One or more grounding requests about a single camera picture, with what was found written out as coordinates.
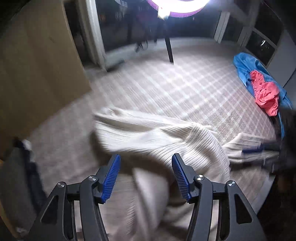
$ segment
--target wooden panel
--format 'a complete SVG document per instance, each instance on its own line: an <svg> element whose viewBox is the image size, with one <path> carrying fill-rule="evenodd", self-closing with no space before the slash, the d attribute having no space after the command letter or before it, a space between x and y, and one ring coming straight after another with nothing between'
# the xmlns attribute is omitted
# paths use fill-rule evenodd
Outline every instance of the wooden panel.
<svg viewBox="0 0 296 241"><path fill-rule="evenodd" d="M0 153L90 91L61 0L31 0L0 39Z"/></svg>

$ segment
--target pink garment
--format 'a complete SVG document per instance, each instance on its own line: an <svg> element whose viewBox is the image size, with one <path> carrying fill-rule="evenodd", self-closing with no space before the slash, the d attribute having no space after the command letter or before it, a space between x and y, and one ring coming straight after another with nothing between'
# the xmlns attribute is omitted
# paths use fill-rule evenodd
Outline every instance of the pink garment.
<svg viewBox="0 0 296 241"><path fill-rule="evenodd" d="M269 116L276 116L279 106L279 89L274 82L265 82L264 76L257 70L250 73L255 93L255 102Z"/></svg>

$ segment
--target ring light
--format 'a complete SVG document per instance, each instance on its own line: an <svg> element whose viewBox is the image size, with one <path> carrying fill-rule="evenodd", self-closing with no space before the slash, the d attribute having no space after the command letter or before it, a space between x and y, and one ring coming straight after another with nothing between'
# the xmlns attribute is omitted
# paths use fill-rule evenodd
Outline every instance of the ring light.
<svg viewBox="0 0 296 241"><path fill-rule="evenodd" d="M199 12L209 2L209 0L147 0L156 10L161 7L170 11L170 16L184 18Z"/></svg>

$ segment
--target wall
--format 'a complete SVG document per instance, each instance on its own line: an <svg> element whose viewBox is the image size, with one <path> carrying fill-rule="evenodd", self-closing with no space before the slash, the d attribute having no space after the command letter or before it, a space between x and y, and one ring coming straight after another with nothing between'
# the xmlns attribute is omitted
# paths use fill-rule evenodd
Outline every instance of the wall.
<svg viewBox="0 0 296 241"><path fill-rule="evenodd" d="M296 46L284 30L279 47L267 67L268 72L281 85L284 86L296 68Z"/></svg>
<svg viewBox="0 0 296 241"><path fill-rule="evenodd" d="M63 3L31 0L0 39L0 154L90 90Z"/></svg>
<svg viewBox="0 0 296 241"><path fill-rule="evenodd" d="M296 71L293 73L284 89L287 91L288 97L290 98L293 107L296 108Z"/></svg>

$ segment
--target clothing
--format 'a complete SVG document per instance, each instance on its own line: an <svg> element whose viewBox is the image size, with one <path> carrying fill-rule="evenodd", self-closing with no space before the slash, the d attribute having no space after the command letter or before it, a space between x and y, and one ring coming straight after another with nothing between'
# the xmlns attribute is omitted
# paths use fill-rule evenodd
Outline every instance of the clothing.
<svg viewBox="0 0 296 241"><path fill-rule="evenodd" d="M264 76L257 70L250 73L255 102L263 108L269 116L276 116L279 106L279 89L274 82L265 82Z"/></svg>
<svg viewBox="0 0 296 241"><path fill-rule="evenodd" d="M254 89L251 83L250 72L257 70L263 74L266 82L274 82L279 89L279 106L292 109L292 103L287 96L287 92L270 76L266 68L260 63L258 59L247 53L239 53L234 56L233 64L237 68L237 73L243 84L246 86L247 90L254 97ZM281 123L281 137L283 138L285 134L284 127Z"/></svg>
<svg viewBox="0 0 296 241"><path fill-rule="evenodd" d="M261 140L240 134L235 145L228 143L224 149L209 128L118 108L95 114L98 144L107 153L120 154L122 160L111 198L100 206L110 241L185 239L194 205L180 195L171 167L172 155L179 153L197 173L225 183L231 179L228 155L235 161L243 159L240 153L247 141L248 147L255 147ZM254 192L251 179L236 180L247 198ZM215 240L218 209L214 201L209 240ZM171 239L170 230L178 231Z"/></svg>

